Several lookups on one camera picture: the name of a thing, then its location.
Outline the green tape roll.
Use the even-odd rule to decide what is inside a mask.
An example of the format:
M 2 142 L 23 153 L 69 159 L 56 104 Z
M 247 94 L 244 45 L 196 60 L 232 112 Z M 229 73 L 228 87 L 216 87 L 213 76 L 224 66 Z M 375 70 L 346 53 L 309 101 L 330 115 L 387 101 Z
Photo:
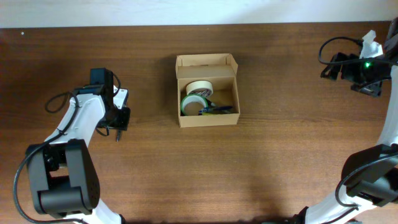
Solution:
M 181 112 L 184 116 L 196 116 L 200 110 L 207 106 L 206 99 L 195 94 L 185 96 L 180 104 Z

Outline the yellow highlighter marker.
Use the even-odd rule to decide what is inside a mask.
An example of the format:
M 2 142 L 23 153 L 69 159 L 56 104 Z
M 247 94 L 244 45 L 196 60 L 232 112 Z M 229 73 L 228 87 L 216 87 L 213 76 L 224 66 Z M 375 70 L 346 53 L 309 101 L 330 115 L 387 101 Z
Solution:
M 199 116 L 214 116 L 214 115 L 220 115 L 219 113 L 199 113 Z

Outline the beige masking tape roll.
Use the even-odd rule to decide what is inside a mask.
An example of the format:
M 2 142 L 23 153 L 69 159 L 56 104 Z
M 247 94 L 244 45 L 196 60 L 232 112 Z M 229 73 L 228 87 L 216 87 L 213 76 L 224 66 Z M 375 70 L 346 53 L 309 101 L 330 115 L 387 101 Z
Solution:
M 186 92 L 188 95 L 196 94 L 202 97 L 208 97 L 213 94 L 213 85 L 206 80 L 194 81 L 186 86 Z

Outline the blue pen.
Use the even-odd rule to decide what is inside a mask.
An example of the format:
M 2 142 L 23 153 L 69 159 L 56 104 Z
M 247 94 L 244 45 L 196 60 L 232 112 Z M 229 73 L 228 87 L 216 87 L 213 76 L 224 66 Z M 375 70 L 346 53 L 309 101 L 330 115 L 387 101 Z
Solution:
M 199 113 L 212 113 L 214 111 L 228 111 L 231 110 L 232 106 L 220 106 L 220 107 L 205 107 L 199 111 Z

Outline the cardboard box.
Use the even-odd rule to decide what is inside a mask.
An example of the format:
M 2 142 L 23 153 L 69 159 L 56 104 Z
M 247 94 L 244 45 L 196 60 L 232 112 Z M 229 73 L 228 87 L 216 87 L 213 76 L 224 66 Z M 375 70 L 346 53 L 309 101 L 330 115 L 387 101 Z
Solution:
M 178 55 L 175 63 L 178 93 L 178 121 L 181 128 L 237 124 L 240 116 L 237 73 L 238 64 L 231 54 Z M 228 111 L 214 111 L 214 116 L 184 116 L 180 104 L 187 96 L 186 86 L 206 80 L 213 85 L 213 94 L 204 97 L 207 107 L 232 106 Z

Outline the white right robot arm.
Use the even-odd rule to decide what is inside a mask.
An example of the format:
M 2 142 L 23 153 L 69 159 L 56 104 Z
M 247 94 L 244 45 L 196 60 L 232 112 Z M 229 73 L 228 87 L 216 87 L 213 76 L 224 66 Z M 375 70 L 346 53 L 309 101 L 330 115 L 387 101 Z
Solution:
M 397 19 L 393 19 L 384 44 L 374 39 L 370 30 L 353 42 L 359 55 L 335 54 L 327 62 L 321 77 L 341 78 L 352 83 L 351 89 L 379 97 L 384 81 L 392 84 L 386 120 L 375 146 L 347 158 L 341 180 L 334 192 L 322 202 L 303 208 L 288 223 L 354 223 L 355 216 L 388 203 L 397 203 Z

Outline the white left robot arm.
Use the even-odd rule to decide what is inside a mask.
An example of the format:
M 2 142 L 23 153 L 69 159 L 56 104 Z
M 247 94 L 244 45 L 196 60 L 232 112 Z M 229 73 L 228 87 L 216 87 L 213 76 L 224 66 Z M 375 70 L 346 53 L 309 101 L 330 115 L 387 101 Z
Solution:
M 33 206 L 54 223 L 124 223 L 100 198 L 100 182 L 88 146 L 94 132 L 127 130 L 128 90 L 106 68 L 93 68 L 89 84 L 65 94 L 69 104 L 56 130 L 30 145 L 24 164 Z

